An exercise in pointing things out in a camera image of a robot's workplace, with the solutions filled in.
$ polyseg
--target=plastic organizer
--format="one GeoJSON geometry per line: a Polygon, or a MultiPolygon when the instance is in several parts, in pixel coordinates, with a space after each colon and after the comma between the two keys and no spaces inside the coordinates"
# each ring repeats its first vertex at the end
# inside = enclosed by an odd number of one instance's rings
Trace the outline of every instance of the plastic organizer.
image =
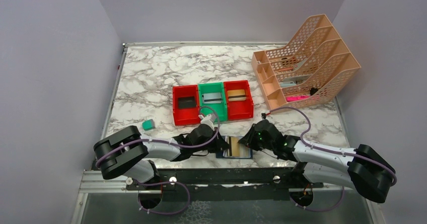
{"type": "Polygon", "coordinates": [[[251,64],[270,110],[328,103],[361,68],[326,15],[309,17],[286,46],[254,52],[251,64]]]}
{"type": "MultiPolygon", "coordinates": [[[[200,123],[198,112],[201,106],[213,108],[221,122],[253,117],[253,100],[248,81],[173,87],[172,93],[173,117],[177,126],[200,123]],[[245,92],[244,100],[230,101],[228,91],[231,90],[243,90],[245,92]],[[208,93],[221,93],[221,102],[214,104],[203,103],[203,95],[208,93]]],[[[201,110],[204,115],[210,112],[209,109],[201,110]]]]}

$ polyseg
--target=sponge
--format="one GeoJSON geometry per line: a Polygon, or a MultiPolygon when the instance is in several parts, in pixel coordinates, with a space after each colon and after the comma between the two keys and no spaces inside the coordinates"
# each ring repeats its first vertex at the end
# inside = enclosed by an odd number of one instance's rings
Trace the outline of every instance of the sponge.
{"type": "Polygon", "coordinates": [[[151,130],[153,128],[156,128],[156,127],[154,126],[154,121],[152,119],[143,122],[143,129],[145,131],[151,130]]]}

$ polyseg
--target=marble tabletop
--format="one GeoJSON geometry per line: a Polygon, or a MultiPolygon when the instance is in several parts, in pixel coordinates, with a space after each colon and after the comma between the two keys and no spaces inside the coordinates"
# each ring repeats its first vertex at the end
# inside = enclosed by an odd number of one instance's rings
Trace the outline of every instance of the marble tabletop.
{"type": "MultiPolygon", "coordinates": [[[[254,51],[277,48],[277,45],[248,46],[138,46],[129,47],[123,65],[117,94],[111,112],[107,136],[135,125],[140,132],[142,122],[153,119],[156,128],[145,134],[171,138],[190,132],[195,126],[175,126],[172,115],[172,87],[199,83],[248,80],[254,102],[254,118],[221,124],[221,135],[243,136],[253,123],[267,112],[250,61],[254,51]]],[[[335,105],[331,102],[302,109],[312,128],[308,140],[338,147],[348,147],[335,105]]],[[[267,118],[283,133],[300,135],[307,128],[304,118],[295,111],[267,118]]],[[[181,162],[155,160],[157,168],[248,168],[286,167],[291,161],[272,158],[254,151],[251,160],[216,159],[215,154],[191,157],[181,162]]]]}

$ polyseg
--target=pink object in organizer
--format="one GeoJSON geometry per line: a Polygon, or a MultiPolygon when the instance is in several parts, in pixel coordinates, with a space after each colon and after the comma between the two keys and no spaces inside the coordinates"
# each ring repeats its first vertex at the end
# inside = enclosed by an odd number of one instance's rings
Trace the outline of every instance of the pink object in organizer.
{"type": "Polygon", "coordinates": [[[307,98],[309,98],[309,96],[286,97],[286,101],[287,102],[294,102],[294,101],[299,101],[299,100],[303,100],[303,99],[307,99],[307,98]]]}

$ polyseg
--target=peach desk organizer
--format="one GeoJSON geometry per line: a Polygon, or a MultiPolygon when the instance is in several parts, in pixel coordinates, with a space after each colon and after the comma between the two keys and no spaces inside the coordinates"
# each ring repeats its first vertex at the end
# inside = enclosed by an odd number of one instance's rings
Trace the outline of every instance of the peach desk organizer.
{"type": "Polygon", "coordinates": [[[254,52],[251,64],[270,110],[328,103],[361,68],[326,15],[309,17],[286,46],[254,52]],[[295,79],[304,81],[285,88],[279,85],[295,79]],[[312,88],[318,89],[312,96],[286,101],[286,97],[309,96],[312,88]]]}

